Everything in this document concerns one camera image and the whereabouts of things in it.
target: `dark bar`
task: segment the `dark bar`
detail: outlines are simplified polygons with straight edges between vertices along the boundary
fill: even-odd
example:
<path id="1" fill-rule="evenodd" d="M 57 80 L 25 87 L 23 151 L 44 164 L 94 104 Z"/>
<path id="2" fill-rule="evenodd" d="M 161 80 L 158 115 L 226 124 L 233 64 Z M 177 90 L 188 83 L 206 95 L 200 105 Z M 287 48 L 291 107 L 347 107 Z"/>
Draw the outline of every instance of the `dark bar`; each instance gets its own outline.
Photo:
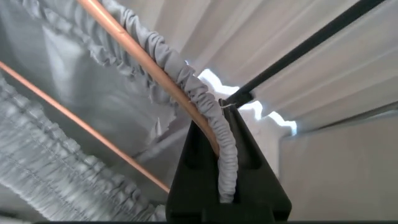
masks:
<path id="1" fill-rule="evenodd" d="M 279 59 L 276 63 L 261 72 L 256 78 L 253 78 L 240 88 L 236 93 L 228 97 L 226 100 L 228 103 L 234 103 L 237 108 L 241 107 L 245 103 L 251 101 L 249 95 L 255 87 L 280 72 L 282 69 L 295 62 L 301 56 L 320 45 L 322 42 L 327 40 L 329 37 L 335 35 L 340 30 L 354 22 L 365 13 L 369 12 L 384 0 L 360 0 L 336 19 L 333 19 L 325 27 L 318 30 L 307 40 L 302 42 L 299 46 L 294 48 L 288 54 Z"/>

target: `white light patch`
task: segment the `white light patch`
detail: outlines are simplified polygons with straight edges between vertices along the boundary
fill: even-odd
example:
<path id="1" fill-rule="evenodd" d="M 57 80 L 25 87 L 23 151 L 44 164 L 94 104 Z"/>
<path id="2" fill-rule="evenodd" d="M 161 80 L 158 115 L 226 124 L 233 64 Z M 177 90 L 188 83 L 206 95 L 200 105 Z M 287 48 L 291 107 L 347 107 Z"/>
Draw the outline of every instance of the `white light patch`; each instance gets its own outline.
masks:
<path id="1" fill-rule="evenodd" d="M 238 86 L 224 86 L 221 83 L 221 80 L 210 70 L 205 69 L 201 74 L 198 76 L 199 79 L 205 79 L 213 89 L 221 94 L 225 95 L 232 95 L 234 94 L 239 87 Z M 256 120 L 262 119 L 261 112 L 262 112 L 262 105 L 261 103 L 256 100 L 252 103 L 246 103 L 245 105 L 239 108 L 240 110 L 254 110 L 254 117 Z M 295 121 L 285 121 L 283 117 L 279 113 L 275 111 L 271 112 L 268 117 L 272 118 L 279 126 L 283 127 L 290 127 L 292 130 L 292 135 L 296 135 L 297 133 L 297 124 Z"/>

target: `copper rod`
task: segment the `copper rod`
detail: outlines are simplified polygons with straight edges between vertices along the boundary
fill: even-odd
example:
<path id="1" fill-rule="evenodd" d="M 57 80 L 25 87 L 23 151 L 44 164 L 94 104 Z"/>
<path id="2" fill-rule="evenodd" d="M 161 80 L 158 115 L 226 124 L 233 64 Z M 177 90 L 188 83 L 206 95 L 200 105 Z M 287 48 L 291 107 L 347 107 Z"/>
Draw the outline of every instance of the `copper rod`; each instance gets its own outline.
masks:
<path id="1" fill-rule="evenodd" d="M 171 78 L 153 61 L 144 49 L 123 29 L 112 15 L 97 0 L 78 0 L 97 22 L 113 37 L 126 51 L 134 57 L 149 75 L 159 83 L 167 93 L 192 117 L 192 120 L 205 133 L 211 147 L 218 156 L 219 147 L 216 136 L 207 120 L 190 102 L 186 94 L 171 80 Z"/>
<path id="2" fill-rule="evenodd" d="M 42 90 L 37 88 L 35 85 L 33 85 L 31 82 L 26 80 L 24 77 L 22 77 L 20 74 L 15 72 L 13 69 L 9 68 L 7 65 L 4 63 L 0 62 L 0 68 L 2 68 L 4 71 L 6 71 L 10 76 L 14 77 L 16 80 L 21 82 L 24 86 L 26 86 L 28 89 L 32 90 L 34 93 L 39 95 L 41 98 L 43 98 L 45 101 L 47 101 L 50 105 L 54 106 L 56 109 L 61 111 L 65 116 L 76 122 L 80 127 L 88 131 L 90 134 L 92 134 L 96 139 L 98 139 L 100 142 L 102 142 L 105 146 L 108 146 L 112 151 L 114 151 L 118 156 L 122 157 L 126 162 L 128 162 L 130 165 L 132 165 L 134 168 L 136 168 L 141 174 L 144 174 L 148 179 L 153 181 L 156 185 L 158 185 L 161 189 L 165 190 L 167 193 L 170 192 L 170 189 L 163 184 L 159 179 L 154 177 L 150 172 L 145 170 L 141 165 L 139 165 L 134 159 L 129 157 L 126 153 L 122 152 L 118 147 L 116 147 L 114 144 L 112 144 L 109 140 L 107 140 L 104 136 L 102 136 L 99 132 L 95 131 L 90 125 L 88 125 L 86 122 L 81 120 L 78 116 L 74 115 L 70 110 L 66 109 L 64 106 L 62 106 L 60 103 L 55 101 L 55 99 L 51 98 L 51 96 L 48 96 L 46 93 L 44 93 Z"/>

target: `gray fabric sleeve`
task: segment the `gray fabric sleeve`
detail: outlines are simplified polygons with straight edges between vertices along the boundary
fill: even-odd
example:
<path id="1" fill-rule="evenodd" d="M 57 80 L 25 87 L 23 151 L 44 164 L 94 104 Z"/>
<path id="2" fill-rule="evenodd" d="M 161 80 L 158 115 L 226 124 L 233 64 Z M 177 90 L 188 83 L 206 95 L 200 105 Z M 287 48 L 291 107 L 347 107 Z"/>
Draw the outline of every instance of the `gray fabric sleeve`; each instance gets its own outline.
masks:
<path id="1" fill-rule="evenodd" d="M 85 155 L 0 75 L 0 184 L 53 221 L 165 221 L 131 180 Z"/>
<path id="2" fill-rule="evenodd" d="M 84 45 L 101 65 L 116 65 L 118 70 L 147 87 L 149 98 L 176 106 L 175 101 L 154 82 L 149 74 L 74 0 L 15 0 L 41 23 Z M 193 74 L 181 56 L 165 44 L 156 32 L 147 30 L 130 9 L 113 0 L 102 5 L 127 30 L 141 47 L 164 69 L 171 79 L 190 97 L 209 122 L 220 145 L 218 190 L 220 202 L 232 202 L 238 171 L 235 140 L 215 97 Z"/>

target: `black rod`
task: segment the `black rod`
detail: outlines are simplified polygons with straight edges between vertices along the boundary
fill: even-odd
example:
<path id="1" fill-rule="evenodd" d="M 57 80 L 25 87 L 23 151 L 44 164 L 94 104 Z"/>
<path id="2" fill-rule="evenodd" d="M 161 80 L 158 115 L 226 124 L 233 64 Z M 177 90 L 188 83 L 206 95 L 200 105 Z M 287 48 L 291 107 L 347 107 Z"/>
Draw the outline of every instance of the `black rod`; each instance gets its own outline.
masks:
<path id="1" fill-rule="evenodd" d="M 280 72 L 282 69 L 295 62 L 301 56 L 320 45 L 329 37 L 335 35 L 346 26 L 350 25 L 356 19 L 369 12 L 385 0 L 360 0 L 352 5 L 345 12 L 329 22 L 325 27 L 318 30 L 299 46 L 291 50 L 288 54 L 276 61 L 270 67 L 261 72 L 258 76 L 246 83 L 236 93 L 232 94 L 226 100 L 228 103 L 234 103 L 237 108 L 253 100 L 251 91 L 261 83 Z"/>

